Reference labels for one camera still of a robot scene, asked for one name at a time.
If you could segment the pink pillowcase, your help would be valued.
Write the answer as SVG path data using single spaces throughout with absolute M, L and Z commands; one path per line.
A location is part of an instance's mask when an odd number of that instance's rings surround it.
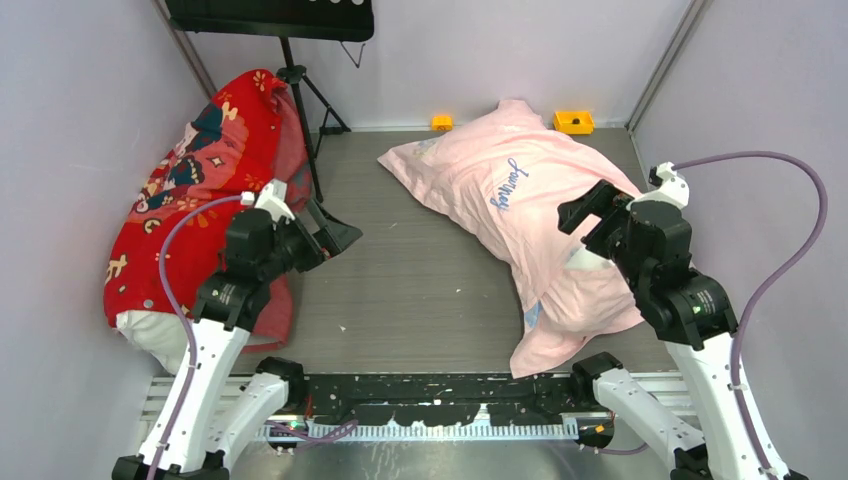
M 630 195 L 637 187 L 594 148 L 548 129 L 526 102 L 503 100 L 456 130 L 389 149 L 379 163 L 509 266 L 523 315 L 509 361 L 514 377 L 558 367 L 594 337 L 641 322 L 615 267 L 576 258 L 596 219 L 571 234 L 558 228 L 559 205 L 597 182 Z

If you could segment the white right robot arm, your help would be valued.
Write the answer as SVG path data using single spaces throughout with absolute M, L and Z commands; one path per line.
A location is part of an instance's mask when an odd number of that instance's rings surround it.
M 681 420 L 609 354 L 575 366 L 572 400 L 584 410 L 616 413 L 673 479 L 793 479 L 796 472 L 769 442 L 760 416 L 739 411 L 744 372 L 732 366 L 731 354 L 741 329 L 724 288 L 692 266 L 692 228 L 682 214 L 688 201 L 682 180 L 659 180 L 636 197 L 602 180 L 557 213 L 567 234 L 597 218 L 574 263 L 618 269 L 681 373 L 698 425 Z

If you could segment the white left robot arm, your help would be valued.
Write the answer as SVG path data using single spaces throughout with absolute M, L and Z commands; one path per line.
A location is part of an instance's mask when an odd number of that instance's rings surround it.
M 235 360 L 270 300 L 271 283 L 343 253 L 363 233 L 309 201 L 309 232 L 281 200 L 258 200 L 232 217 L 221 267 L 198 289 L 188 345 L 165 404 L 139 452 L 116 460 L 114 479 L 229 479 L 244 448 L 276 411 L 298 412 L 308 387 L 300 364 L 263 360 L 221 417 L 215 415 Z

